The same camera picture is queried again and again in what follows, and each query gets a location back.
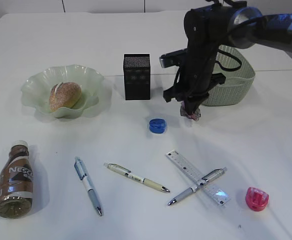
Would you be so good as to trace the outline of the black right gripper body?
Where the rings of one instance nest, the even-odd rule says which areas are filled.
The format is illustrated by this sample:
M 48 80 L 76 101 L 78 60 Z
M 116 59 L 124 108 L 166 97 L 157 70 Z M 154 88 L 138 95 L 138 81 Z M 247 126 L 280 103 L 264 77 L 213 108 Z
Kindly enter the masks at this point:
M 205 52 L 204 55 L 190 54 L 187 49 L 185 60 L 178 66 L 173 85 L 163 92 L 168 103 L 172 99 L 184 101 L 189 97 L 207 96 L 216 85 L 225 83 L 222 73 L 213 73 L 217 50 Z

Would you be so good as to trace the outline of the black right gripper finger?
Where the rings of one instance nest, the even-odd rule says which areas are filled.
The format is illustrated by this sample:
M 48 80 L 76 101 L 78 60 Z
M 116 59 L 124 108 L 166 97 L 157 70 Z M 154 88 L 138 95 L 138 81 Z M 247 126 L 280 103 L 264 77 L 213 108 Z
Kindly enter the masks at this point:
M 190 115 L 196 111 L 197 108 L 206 100 L 206 96 L 188 97 L 184 100 L 184 107 L 186 112 Z

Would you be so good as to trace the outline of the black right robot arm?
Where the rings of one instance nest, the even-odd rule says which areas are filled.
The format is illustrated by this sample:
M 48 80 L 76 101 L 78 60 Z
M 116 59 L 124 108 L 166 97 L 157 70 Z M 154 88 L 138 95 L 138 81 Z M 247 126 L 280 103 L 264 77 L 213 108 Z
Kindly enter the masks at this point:
M 263 15 L 245 0 L 229 0 L 226 5 L 213 0 L 209 6 L 191 9 L 183 27 L 187 47 L 160 57 L 163 68 L 178 67 L 163 98 L 181 102 L 181 115 L 193 120 L 199 118 L 199 107 L 210 91 L 225 83 L 224 73 L 239 70 L 222 66 L 220 73 L 214 73 L 220 46 L 247 49 L 259 44 L 292 53 L 292 13 Z

